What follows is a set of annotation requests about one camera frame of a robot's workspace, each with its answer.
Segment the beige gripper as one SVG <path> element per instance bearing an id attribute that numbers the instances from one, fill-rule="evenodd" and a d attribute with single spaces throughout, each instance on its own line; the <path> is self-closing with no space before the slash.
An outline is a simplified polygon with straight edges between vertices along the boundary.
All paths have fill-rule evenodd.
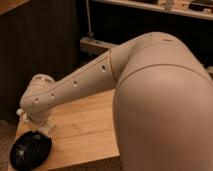
<path id="1" fill-rule="evenodd" d="M 28 126 L 40 126 L 43 123 L 45 123 L 48 118 L 48 113 L 36 113 L 36 114 L 27 114 L 22 109 L 17 110 L 17 115 L 19 116 L 19 119 L 23 121 Z M 42 133 L 45 136 L 51 136 L 54 130 L 56 129 L 56 125 L 52 122 L 46 122 L 42 126 Z"/>

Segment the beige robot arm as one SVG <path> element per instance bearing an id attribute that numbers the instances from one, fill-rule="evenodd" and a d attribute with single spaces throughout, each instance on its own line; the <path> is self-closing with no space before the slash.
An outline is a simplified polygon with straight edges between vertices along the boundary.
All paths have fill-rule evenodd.
<path id="1" fill-rule="evenodd" d="M 213 171 L 213 79 L 178 38 L 150 32 L 56 81 L 35 75 L 18 114 L 47 133 L 52 108 L 112 90 L 124 171 Z"/>

